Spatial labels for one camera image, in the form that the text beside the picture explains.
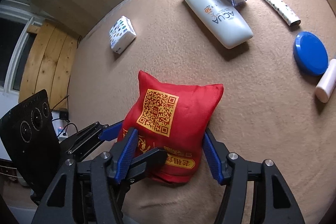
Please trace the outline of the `patterned white tissue pack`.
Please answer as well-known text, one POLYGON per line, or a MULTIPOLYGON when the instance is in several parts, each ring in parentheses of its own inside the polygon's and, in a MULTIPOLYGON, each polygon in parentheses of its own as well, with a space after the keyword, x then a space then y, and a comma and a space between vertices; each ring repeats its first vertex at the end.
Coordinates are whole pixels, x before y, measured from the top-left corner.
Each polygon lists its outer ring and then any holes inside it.
POLYGON ((121 54, 136 38, 137 34, 129 18, 122 16, 109 31, 110 47, 114 53, 121 54))

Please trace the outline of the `blue round lid jar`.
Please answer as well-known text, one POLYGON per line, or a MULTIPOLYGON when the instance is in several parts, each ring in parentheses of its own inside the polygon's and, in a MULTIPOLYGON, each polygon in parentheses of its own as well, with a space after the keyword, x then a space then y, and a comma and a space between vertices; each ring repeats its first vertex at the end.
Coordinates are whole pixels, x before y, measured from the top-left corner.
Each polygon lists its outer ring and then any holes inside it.
POLYGON ((300 32, 294 40, 293 55, 299 69, 310 76, 323 75, 329 65, 327 50, 311 32, 300 32))

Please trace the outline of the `red drawstring cloth bag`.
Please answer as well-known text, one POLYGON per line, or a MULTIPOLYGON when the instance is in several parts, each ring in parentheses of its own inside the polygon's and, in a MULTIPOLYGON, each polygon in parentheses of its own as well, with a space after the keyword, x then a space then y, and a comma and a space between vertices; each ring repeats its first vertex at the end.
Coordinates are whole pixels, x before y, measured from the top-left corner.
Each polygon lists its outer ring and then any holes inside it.
POLYGON ((165 163, 151 171, 150 177, 185 184, 198 170, 203 136, 224 86, 161 83, 144 71, 138 73, 138 84, 139 98, 123 120, 117 139, 121 141, 129 128, 137 129, 136 156, 154 148, 167 152, 165 163))

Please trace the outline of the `slim white patterned stick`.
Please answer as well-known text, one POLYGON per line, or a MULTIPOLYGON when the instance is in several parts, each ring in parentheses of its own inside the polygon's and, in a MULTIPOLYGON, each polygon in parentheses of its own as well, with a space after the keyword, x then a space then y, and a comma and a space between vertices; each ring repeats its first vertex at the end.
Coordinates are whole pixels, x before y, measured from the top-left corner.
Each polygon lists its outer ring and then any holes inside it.
POLYGON ((290 27, 298 26, 301 19, 283 0, 264 0, 282 17, 290 27))

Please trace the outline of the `white Aqua sunscreen tube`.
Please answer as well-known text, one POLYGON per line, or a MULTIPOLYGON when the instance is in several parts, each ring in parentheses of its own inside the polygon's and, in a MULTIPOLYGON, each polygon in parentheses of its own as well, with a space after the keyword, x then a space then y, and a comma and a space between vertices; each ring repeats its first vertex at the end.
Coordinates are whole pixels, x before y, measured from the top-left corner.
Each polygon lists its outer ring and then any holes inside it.
POLYGON ((253 37, 253 32, 240 13, 227 0, 185 0, 211 33, 227 49, 253 37))

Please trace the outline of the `small white pink bottle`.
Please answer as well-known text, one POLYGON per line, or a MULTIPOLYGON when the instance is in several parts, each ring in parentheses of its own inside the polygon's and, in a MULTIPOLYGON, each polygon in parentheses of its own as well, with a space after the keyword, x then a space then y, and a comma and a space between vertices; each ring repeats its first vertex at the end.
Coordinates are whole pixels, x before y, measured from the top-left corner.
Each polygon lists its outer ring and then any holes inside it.
POLYGON ((322 102, 327 103, 335 88, 336 79, 336 60, 331 59, 326 72, 321 77, 319 83, 315 87, 315 95, 322 102))

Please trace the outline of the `pine wood plank panel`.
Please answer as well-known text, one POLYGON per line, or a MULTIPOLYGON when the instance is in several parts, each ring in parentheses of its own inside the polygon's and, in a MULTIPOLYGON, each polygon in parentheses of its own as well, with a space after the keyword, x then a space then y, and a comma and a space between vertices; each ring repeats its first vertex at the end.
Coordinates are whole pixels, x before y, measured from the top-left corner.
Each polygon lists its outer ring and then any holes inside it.
POLYGON ((50 108, 68 110, 68 85, 80 36, 51 20, 42 26, 30 25, 27 33, 36 34, 24 68, 19 102, 46 90, 50 108))

